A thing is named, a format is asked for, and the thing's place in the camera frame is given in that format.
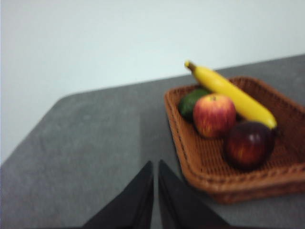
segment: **black object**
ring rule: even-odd
[[[82,227],[65,229],[149,229],[153,209],[152,166],[151,161],[147,162],[123,192]]]
[[[230,226],[159,162],[159,202],[164,229],[272,229]]]
[[[151,161],[147,162],[123,192],[82,227],[62,229],[149,229],[153,209],[152,166]],[[203,204],[162,160],[158,178],[164,229],[272,229],[230,226]]]

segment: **dark red apple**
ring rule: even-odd
[[[200,98],[193,109],[194,125],[205,137],[224,136],[234,126],[235,120],[235,106],[229,97],[222,94]]]
[[[239,123],[230,130],[224,140],[224,158],[238,169],[258,168],[273,151],[274,138],[274,131],[262,123]]]

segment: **yellow banana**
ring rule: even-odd
[[[210,91],[224,94],[231,98],[236,111],[242,117],[247,120],[263,123],[270,129],[276,128],[276,120],[267,108],[220,74],[211,69],[196,66],[189,61],[186,61],[184,65],[192,71],[192,74],[202,86]]]

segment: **gray felt surface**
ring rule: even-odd
[[[219,72],[263,79],[305,105],[305,55]],[[158,161],[182,177],[163,95],[193,83],[193,77],[182,76],[60,99],[1,167],[1,228],[81,226],[148,160],[155,172],[151,228],[162,228]],[[235,225],[305,228],[305,194],[224,206],[194,192]]]

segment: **wicker basket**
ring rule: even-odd
[[[305,109],[264,82],[250,77],[230,79],[266,106],[276,117],[279,135],[269,160],[243,172],[222,158],[223,139],[200,137],[178,112],[180,99],[198,85],[171,89],[164,96],[166,112],[183,175],[190,185],[219,203],[305,191]]]

